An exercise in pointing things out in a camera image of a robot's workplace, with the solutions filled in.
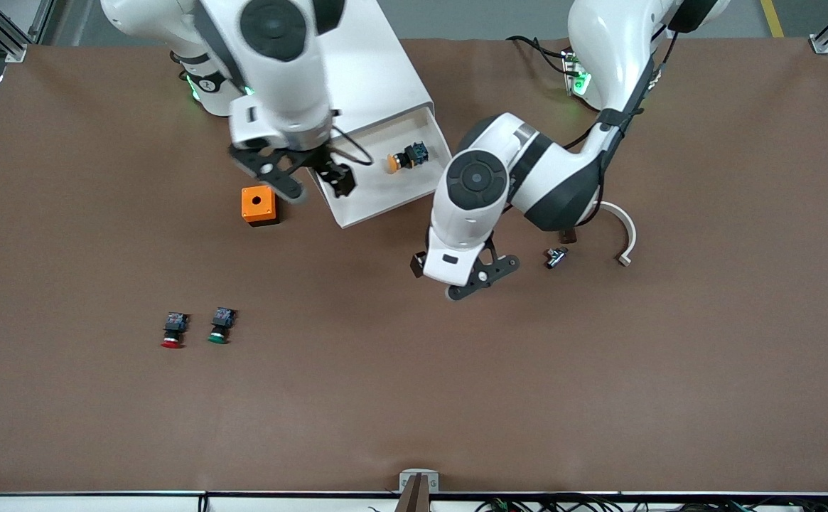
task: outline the mounting clamp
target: mounting clamp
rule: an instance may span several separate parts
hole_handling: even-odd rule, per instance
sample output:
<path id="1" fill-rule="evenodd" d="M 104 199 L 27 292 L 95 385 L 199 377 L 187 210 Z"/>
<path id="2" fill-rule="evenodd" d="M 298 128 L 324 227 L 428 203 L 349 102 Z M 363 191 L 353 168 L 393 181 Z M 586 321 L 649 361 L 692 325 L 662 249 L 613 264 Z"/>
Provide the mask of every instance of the mounting clamp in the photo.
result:
<path id="1" fill-rule="evenodd" d="M 398 492 L 403 493 L 407 480 L 413 479 L 418 473 L 423 474 L 424 479 L 429 484 L 427 487 L 430 494 L 439 492 L 439 471 L 432 469 L 405 469 L 402 471 L 398 476 Z"/>

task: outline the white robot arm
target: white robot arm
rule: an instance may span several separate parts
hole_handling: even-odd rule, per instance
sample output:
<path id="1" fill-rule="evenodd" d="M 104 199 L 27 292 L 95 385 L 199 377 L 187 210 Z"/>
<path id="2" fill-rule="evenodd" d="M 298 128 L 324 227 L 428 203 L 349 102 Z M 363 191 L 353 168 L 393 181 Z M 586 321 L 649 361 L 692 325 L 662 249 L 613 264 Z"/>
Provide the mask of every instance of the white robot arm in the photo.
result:
<path id="1" fill-rule="evenodd" d="M 332 110 L 318 36 L 338 26 L 343 0 L 202 0 L 195 27 L 229 79 L 254 94 L 231 106 L 231 157 L 281 198 L 302 202 L 293 172 L 312 169 L 346 196 L 349 166 L 332 160 Z M 263 149 L 271 149 L 263 155 Z M 284 159 L 289 165 L 283 165 Z M 369 163 L 358 161 L 362 165 Z"/>
<path id="2" fill-rule="evenodd" d="M 651 35 L 664 23 L 690 32 L 728 0 L 576 0 L 569 13 L 575 52 L 596 81 L 603 109 L 585 145 L 571 153 L 513 114 L 481 121 L 461 142 L 434 196 L 427 251 L 411 269 L 450 285 L 462 299 L 514 272 L 518 260 L 492 244 L 505 204 L 540 230 L 569 230 L 599 208 L 603 176 L 655 78 Z M 492 260 L 479 259 L 484 249 Z"/>
<path id="3" fill-rule="evenodd" d="M 167 43 L 198 99 L 231 125 L 232 158 L 284 200 L 313 169 L 337 197 L 355 187 L 332 160 L 332 118 L 317 36 L 338 26 L 343 0 L 102 0 L 122 32 Z M 267 156 L 260 151 L 273 149 Z M 362 165 L 370 162 L 354 160 Z"/>
<path id="4" fill-rule="evenodd" d="M 101 0 L 101 7 L 122 33 L 166 43 L 205 110 L 221 117 L 230 113 L 231 101 L 242 91 L 220 73 L 193 28 L 195 0 Z"/>

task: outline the brown table surface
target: brown table surface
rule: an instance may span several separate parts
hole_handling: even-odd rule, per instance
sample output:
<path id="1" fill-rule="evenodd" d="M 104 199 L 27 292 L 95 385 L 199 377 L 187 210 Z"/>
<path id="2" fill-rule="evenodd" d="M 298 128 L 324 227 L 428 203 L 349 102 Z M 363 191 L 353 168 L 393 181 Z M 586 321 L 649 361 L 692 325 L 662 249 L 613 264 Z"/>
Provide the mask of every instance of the brown table surface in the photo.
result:
<path id="1" fill-rule="evenodd" d="M 508 42 L 405 41 L 455 146 L 510 110 L 560 142 L 593 114 Z M 828 58 L 680 40 L 556 243 L 459 304 L 414 279 L 430 200 L 340 230 L 252 229 L 226 121 L 164 48 L 29 49 L 0 87 L 0 491 L 828 491 Z M 240 311 L 208 343 L 217 306 Z M 167 311 L 186 348 L 159 347 Z"/>

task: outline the white box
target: white box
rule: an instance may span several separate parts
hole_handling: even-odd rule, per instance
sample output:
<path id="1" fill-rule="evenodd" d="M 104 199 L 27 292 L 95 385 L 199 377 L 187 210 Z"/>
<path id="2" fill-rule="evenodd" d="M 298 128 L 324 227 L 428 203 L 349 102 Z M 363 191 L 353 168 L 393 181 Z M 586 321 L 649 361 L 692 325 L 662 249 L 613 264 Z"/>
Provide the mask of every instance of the white box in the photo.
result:
<path id="1" fill-rule="evenodd" d="M 319 185 L 329 208 L 332 208 L 335 220 L 342 228 L 433 193 L 452 159 L 445 137 L 436 125 L 433 111 L 428 107 L 393 117 L 370 129 L 358 131 L 351 137 L 370 153 L 375 162 L 371 166 L 362 166 L 335 156 L 336 162 L 354 168 L 357 186 L 348 197 L 336 198 L 331 186 L 323 181 Z M 424 143 L 429 151 L 429 161 L 413 169 L 400 169 L 397 173 L 390 174 L 388 156 L 403 152 L 406 146 L 414 142 Z M 355 158 L 363 159 L 360 150 L 346 139 L 338 140 L 335 146 Z"/>

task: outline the orange box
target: orange box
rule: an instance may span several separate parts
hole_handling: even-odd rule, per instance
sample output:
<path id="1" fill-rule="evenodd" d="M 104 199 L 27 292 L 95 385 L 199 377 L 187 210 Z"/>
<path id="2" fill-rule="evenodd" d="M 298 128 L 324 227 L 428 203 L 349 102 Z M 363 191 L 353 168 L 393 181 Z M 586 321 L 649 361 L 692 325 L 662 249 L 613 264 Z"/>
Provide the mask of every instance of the orange box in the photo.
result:
<path id="1" fill-rule="evenodd" d="M 242 217 L 254 228 L 281 222 L 278 216 L 277 197 L 271 187 L 258 185 L 258 187 L 244 188 L 240 202 Z"/>

